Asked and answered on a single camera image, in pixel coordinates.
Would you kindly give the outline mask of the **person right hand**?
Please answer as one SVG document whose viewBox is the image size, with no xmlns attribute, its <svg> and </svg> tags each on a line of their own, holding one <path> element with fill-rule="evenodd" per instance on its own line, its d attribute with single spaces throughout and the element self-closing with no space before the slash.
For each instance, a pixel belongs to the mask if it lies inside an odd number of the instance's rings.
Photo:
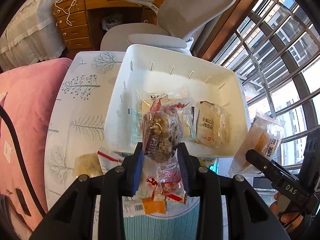
<svg viewBox="0 0 320 240">
<path fill-rule="evenodd" d="M 275 202 L 270 205 L 270 210 L 275 215 L 278 213 L 279 195 L 281 195 L 279 192 L 274 195 Z M 295 231 L 295 229 L 302 223 L 303 219 L 304 217 L 298 212 L 285 213 L 280 218 L 283 223 L 288 224 L 286 227 L 286 231 L 288 233 Z"/>
</svg>

